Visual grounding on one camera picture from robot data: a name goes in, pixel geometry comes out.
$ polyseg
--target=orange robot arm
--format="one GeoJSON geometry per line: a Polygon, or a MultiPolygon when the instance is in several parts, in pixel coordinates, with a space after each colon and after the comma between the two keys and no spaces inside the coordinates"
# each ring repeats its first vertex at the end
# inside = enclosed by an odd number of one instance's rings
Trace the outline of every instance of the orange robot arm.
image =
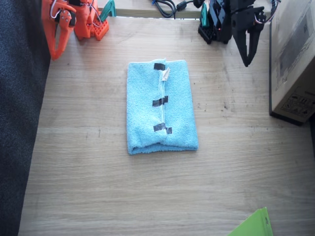
{"type": "Polygon", "coordinates": [[[65,51],[73,30],[79,40],[93,36],[101,40],[109,29],[108,22],[99,17],[97,0],[42,0],[41,14],[52,60],[65,51]],[[56,49],[57,24],[61,33],[56,49]]]}

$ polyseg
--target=black tape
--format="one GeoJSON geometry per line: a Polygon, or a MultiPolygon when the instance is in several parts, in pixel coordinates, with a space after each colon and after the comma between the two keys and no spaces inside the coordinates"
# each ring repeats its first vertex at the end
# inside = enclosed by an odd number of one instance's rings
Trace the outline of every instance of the black tape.
{"type": "Polygon", "coordinates": [[[162,63],[154,63],[154,70],[165,70],[165,65],[162,63]]]}
{"type": "Polygon", "coordinates": [[[168,96],[160,98],[159,100],[155,100],[152,102],[152,106],[159,107],[160,105],[164,105],[164,103],[168,102],[168,96]]]}
{"type": "Polygon", "coordinates": [[[157,124],[157,125],[153,126],[153,129],[154,129],[154,132],[166,129],[165,123],[157,124]]]}
{"type": "Polygon", "coordinates": [[[166,128],[166,133],[171,134],[172,133],[172,127],[166,128]]]}
{"type": "Polygon", "coordinates": [[[167,134],[172,133],[172,127],[166,128],[165,123],[157,124],[157,125],[153,126],[153,129],[154,129],[154,132],[166,129],[167,134]]]}

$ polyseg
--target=green paper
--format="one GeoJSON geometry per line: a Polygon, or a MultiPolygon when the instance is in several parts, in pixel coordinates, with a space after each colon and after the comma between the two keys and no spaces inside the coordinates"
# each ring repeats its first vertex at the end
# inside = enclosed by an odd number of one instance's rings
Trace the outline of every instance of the green paper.
{"type": "Polygon", "coordinates": [[[107,18],[107,16],[116,16],[116,8],[115,8],[115,2],[114,0],[109,0],[107,4],[104,6],[101,14],[100,14],[100,20],[104,22],[107,18]]]}
{"type": "Polygon", "coordinates": [[[258,209],[228,236],[273,236],[267,208],[258,209]]]}
{"type": "Polygon", "coordinates": [[[202,23],[202,27],[209,27],[210,23],[209,23],[209,19],[207,16],[207,5],[205,3],[202,4],[202,8],[201,8],[201,14],[200,14],[200,18],[199,20],[202,23]]]}

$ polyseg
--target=wooden table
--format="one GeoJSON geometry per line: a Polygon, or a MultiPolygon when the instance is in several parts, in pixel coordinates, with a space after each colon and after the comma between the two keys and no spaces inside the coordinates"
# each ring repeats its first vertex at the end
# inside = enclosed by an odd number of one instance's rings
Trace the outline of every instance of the wooden table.
{"type": "Polygon", "coordinates": [[[51,62],[20,235],[225,236],[261,207],[275,236],[314,235],[310,128],[269,117],[268,26],[245,68],[195,20],[109,23],[51,62]],[[130,156],[127,66],[158,58],[188,63],[200,147],[130,156]]]}

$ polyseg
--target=blue towel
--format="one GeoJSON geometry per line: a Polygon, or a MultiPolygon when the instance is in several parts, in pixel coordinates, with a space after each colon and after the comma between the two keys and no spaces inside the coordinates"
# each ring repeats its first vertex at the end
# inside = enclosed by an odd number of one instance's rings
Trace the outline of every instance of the blue towel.
{"type": "Polygon", "coordinates": [[[129,64],[127,142],[129,154],[198,149],[186,61],[129,64]],[[167,68],[169,76],[163,81],[167,68]]]}

